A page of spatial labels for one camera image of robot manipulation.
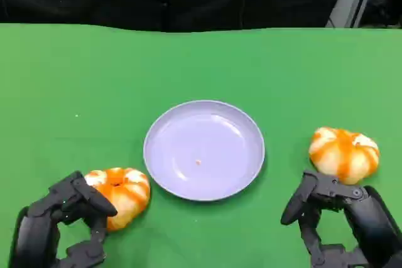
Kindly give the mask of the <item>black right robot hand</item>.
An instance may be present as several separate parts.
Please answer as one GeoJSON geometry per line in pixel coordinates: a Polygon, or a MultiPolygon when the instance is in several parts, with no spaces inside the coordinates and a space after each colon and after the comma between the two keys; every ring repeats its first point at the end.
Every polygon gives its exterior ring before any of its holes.
{"type": "Polygon", "coordinates": [[[372,186],[345,185],[335,176],[304,171],[281,216],[298,222],[311,267],[401,267],[401,230],[372,186]],[[344,212],[357,240],[350,252],[342,244],[323,244],[317,232],[322,210],[344,212]]]}

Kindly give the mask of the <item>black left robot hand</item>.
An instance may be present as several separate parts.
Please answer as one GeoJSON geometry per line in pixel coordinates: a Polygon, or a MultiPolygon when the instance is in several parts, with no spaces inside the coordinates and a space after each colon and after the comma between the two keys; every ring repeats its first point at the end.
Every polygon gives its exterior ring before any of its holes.
{"type": "Polygon", "coordinates": [[[104,262],[107,219],[117,215],[113,204],[75,171],[48,189],[43,198],[21,209],[16,220],[9,267],[95,267],[104,262]],[[83,220],[90,239],[57,257],[59,223],[83,220]]]}

